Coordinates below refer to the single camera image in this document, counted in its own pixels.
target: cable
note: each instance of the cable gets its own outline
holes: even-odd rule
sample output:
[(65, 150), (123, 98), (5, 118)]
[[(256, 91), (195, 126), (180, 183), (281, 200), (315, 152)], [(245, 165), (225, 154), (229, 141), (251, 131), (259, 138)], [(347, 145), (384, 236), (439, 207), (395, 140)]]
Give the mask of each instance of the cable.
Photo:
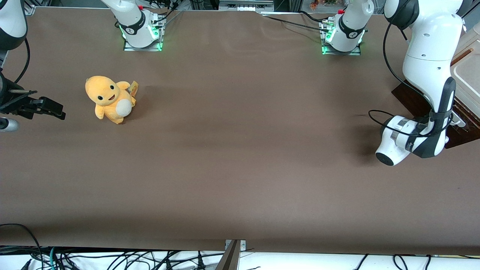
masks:
[(282, 20), (282, 19), (277, 19), (277, 18), (273, 18), (273, 17), (268, 17), (268, 16), (266, 16), (266, 17), (269, 18), (269, 19), (272, 19), (272, 20), (276, 20), (276, 21), (283, 22), (283, 23), (287, 23), (287, 24), (291, 24), (291, 25), (298, 25), (298, 26), (301, 26), (301, 27), (310, 28), (310, 29), (314, 29), (314, 30), (318, 30), (318, 31), (322, 31), (322, 32), (328, 32), (327, 29), (320, 29), (320, 28), (318, 28), (318, 27), (312, 27), (312, 26), (308, 26), (308, 25), (301, 25), (301, 24), (298, 24), (298, 23), (293, 23), (293, 22), (289, 22), (289, 21)]
[[(27, 48), (29, 48), (28, 46), (28, 43), (27, 43), (27, 39), (25, 39), (25, 44), (27, 45)], [(33, 235), (32, 231), (30, 229), (27, 228), (27, 226), (23, 225), (23, 224), (19, 224), (19, 223), (4, 223), (4, 224), (0, 224), (0, 227), (3, 227), (3, 226), (18, 226), (18, 227), (22, 227), (24, 230), (27, 231), (27, 233), (32, 237), (33, 241), (35, 242), (35, 245), (38, 249), (38, 252), (40, 254), (40, 257), (42, 258), (42, 251), (40, 250), (40, 244), (38, 243), (38, 240), (36, 239), (35, 235)], [(44, 261), (42, 260), (42, 270), (44, 270)]]
[(464, 257), (464, 258), (469, 258), (469, 259), (480, 259), (480, 258), (477, 258), (477, 257), (470, 257), (470, 256), (465, 256), (465, 255), (459, 255), (460, 257)]
[(369, 110), (369, 111), (368, 111), (368, 116), (370, 116), (370, 119), (372, 119), (375, 123), (381, 125), (381, 126), (384, 127), (384, 128), (388, 128), (388, 129), (390, 129), (390, 130), (396, 131), (396, 132), (398, 132), (398, 133), (400, 133), (400, 134), (407, 135), (407, 136), (413, 136), (413, 137), (420, 137), (420, 138), (433, 137), (433, 136), (439, 134), (440, 132), (444, 131), (445, 129), (447, 129), (447, 127), (448, 127), (448, 126), (450, 125), (450, 123), (452, 122), (452, 116), (450, 116), (447, 125), (444, 126), (441, 130), (439, 130), (439, 131), (437, 131), (437, 132), (435, 132), (435, 133), (433, 133), (433, 134), (432, 134), (431, 131), (428, 132), (428, 133), (425, 134), (425, 135), (422, 135), (422, 134), (408, 134), (408, 133), (405, 133), (405, 132), (401, 132), (401, 131), (399, 131), (399, 130), (397, 130), (397, 129), (395, 129), (395, 128), (389, 127), (389, 126), (387, 126), (386, 124), (384, 124), (384, 123), (376, 120), (375, 118), (373, 118), (371, 113), (374, 112), (374, 111), (376, 111), (376, 112), (381, 112), (381, 113), (385, 113), (385, 114), (388, 114), (388, 115), (390, 115), (390, 116), (392, 116), (392, 117), (393, 117), (394, 115), (391, 114), (391, 113), (389, 113), (389, 112), (383, 111), (383, 110)]
[(358, 266), (354, 270), (359, 270), (360, 269), (363, 261), (367, 258), (367, 256), (368, 256), (368, 253), (365, 254), (365, 256), (363, 256), (363, 258), (360, 260), (360, 263), (358, 264)]
[[(403, 265), (405, 266), (405, 269), (401, 269), (398, 264), (396, 263), (395, 259), (396, 257), (400, 257), (400, 260), (402, 260), (403, 262)], [(408, 270), (408, 267), (407, 267), (407, 264), (405, 263), (405, 260), (402, 258), (402, 256), (400, 255), (393, 255), (393, 264), (395, 264), (395, 266), (398, 268), (398, 270)]]
[(25, 62), (24, 69), (22, 70), (20, 75), (18, 75), (18, 78), (14, 81), (14, 83), (18, 83), (20, 81), (20, 79), (24, 76), (25, 72), (27, 71), (28, 64), (30, 63), (30, 45), (28, 45), (27, 38), (25, 38), (25, 46), (27, 47), (27, 61)]
[(405, 33), (403, 32), (402, 29), (400, 29), (400, 32), (402, 32), (402, 36), (403, 36), (403, 38), (405, 39), (405, 41), (408, 41), (408, 38), (407, 38), (407, 36), (405, 35)]
[(312, 20), (312, 21), (314, 21), (314, 22), (318, 22), (318, 23), (321, 23), (322, 20), (328, 19), (328, 17), (323, 18), (323, 19), (315, 19), (315, 18), (313, 18), (312, 16), (310, 16), (310, 14), (306, 13), (306, 12), (303, 11), (303, 10), (299, 11), (299, 13), (305, 14), (310, 20)]
[(462, 16), (462, 19), (465, 18), (465, 16), (467, 16), (470, 12), (472, 12), (479, 4), (480, 4), (480, 2), (476, 3), (475, 6), (473, 6), (467, 13), (465, 13)]
[(50, 268), (52, 270), (55, 270), (55, 266), (53, 266), (53, 250), (55, 249), (55, 247), (52, 247), (52, 250), (50, 250)]
[(159, 22), (165, 20), (165, 19), (166, 19), (170, 14), (172, 14), (172, 12), (174, 12), (174, 11), (175, 11), (175, 9), (170, 10), (170, 12), (167, 13), (167, 15), (165, 15), (165, 17), (161, 18), (160, 20), (153, 21), (153, 23), (156, 24), (156, 23), (159, 23)]
[(430, 265), (430, 261), (432, 260), (432, 257), (430, 255), (427, 255), (428, 257), (428, 260), (427, 260), (427, 264), (425, 265), (425, 270), (428, 270), (428, 266)]

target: yellow plush toy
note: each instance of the yellow plush toy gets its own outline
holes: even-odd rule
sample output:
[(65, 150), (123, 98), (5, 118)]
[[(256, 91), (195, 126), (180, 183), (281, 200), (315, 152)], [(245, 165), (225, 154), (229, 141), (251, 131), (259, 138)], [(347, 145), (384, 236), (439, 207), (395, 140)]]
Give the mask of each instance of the yellow plush toy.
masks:
[(87, 79), (85, 90), (88, 97), (95, 102), (95, 115), (103, 119), (106, 115), (115, 124), (123, 123), (123, 118), (130, 114), (137, 104), (135, 94), (138, 84), (127, 82), (114, 83), (104, 76), (93, 76)]

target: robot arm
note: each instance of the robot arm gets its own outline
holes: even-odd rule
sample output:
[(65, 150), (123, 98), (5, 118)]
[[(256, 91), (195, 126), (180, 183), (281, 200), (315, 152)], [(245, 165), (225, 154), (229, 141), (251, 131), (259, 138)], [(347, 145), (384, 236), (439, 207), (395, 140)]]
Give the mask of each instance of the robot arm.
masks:
[[(24, 0), (0, 0), (0, 50), (17, 48), (27, 35)], [(63, 106), (49, 98), (32, 98), (37, 91), (23, 89), (16, 82), (5, 78), (0, 69), (0, 113), (20, 115), (32, 119), (34, 114), (47, 114), (65, 119)], [(18, 122), (0, 118), (1, 131), (15, 131)]]
[(403, 63), (405, 78), (423, 94), (432, 110), (424, 121), (394, 116), (384, 124), (378, 160), (393, 166), (409, 153), (421, 158), (438, 155), (448, 142), (455, 96), (450, 62), (463, 20), (456, 13), (462, 0), (387, 0), (385, 16), (400, 29), (411, 27), (412, 39)]
[(0, 0), (0, 50), (20, 46), (26, 36), (24, 0)]
[(134, 1), (101, 0), (117, 18), (125, 40), (136, 48), (144, 48), (159, 38), (152, 29), (160, 27), (158, 14), (140, 10)]
[(351, 1), (343, 14), (333, 17), (335, 28), (325, 41), (338, 52), (350, 53), (365, 33), (374, 9), (372, 0)]

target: brown paper backdrop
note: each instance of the brown paper backdrop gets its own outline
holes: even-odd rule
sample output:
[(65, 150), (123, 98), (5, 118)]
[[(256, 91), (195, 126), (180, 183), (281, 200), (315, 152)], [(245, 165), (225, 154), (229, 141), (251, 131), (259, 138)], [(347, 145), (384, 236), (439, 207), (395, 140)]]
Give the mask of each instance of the brown paper backdrop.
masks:
[[(360, 57), (322, 55), (315, 30), (254, 12), (184, 12), (157, 53), (122, 51), (109, 10), (39, 8), (28, 22), (20, 84), (67, 118), (15, 117), (1, 134), (0, 222), (41, 245), (480, 254), (479, 141), (395, 167), (374, 156), (367, 111), (409, 116), (390, 94), (382, 16)], [(406, 48), (392, 29), (399, 73)], [(11, 51), (7, 78), (24, 61)], [(124, 125), (95, 117), (93, 75), (140, 84)], [(0, 244), (33, 243), (2, 228)]]

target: metal bracket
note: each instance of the metal bracket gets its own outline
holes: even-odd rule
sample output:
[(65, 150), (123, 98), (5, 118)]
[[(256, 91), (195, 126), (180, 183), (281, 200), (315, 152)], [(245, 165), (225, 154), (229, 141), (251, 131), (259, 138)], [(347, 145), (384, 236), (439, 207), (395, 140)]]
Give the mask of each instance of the metal bracket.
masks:
[[(239, 240), (240, 241), (240, 251), (247, 250), (247, 240)], [(227, 250), (228, 246), (232, 240), (225, 240), (225, 250)]]
[(226, 240), (225, 246), (227, 247), (227, 250), (223, 254), (215, 270), (238, 270), (240, 250), (246, 248), (245, 240)]
[(452, 111), (452, 122), (450, 123), (450, 125), (457, 125), (459, 127), (465, 127), (467, 125), (467, 123), (465, 123), (465, 121), (463, 121), (460, 116), (458, 116), (458, 114), (454, 111)]

